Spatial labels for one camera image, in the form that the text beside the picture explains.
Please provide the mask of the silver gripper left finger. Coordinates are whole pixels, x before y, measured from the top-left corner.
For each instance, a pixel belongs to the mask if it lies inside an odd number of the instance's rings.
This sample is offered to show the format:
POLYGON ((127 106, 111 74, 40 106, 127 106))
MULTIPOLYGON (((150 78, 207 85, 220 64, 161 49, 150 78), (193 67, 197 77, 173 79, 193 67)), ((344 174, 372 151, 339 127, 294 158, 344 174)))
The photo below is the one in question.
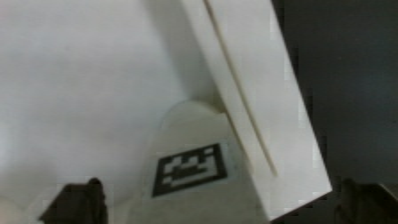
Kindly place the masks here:
POLYGON ((44 224, 108 224, 104 190, 97 178, 67 184, 38 216, 44 224))

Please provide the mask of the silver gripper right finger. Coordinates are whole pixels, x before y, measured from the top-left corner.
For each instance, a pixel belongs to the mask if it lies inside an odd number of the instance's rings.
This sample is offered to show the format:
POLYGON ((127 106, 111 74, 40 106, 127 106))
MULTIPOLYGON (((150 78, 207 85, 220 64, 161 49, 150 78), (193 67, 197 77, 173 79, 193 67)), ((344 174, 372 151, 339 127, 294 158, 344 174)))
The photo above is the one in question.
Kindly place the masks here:
POLYGON ((398 183, 341 183, 333 224, 398 224, 398 183))

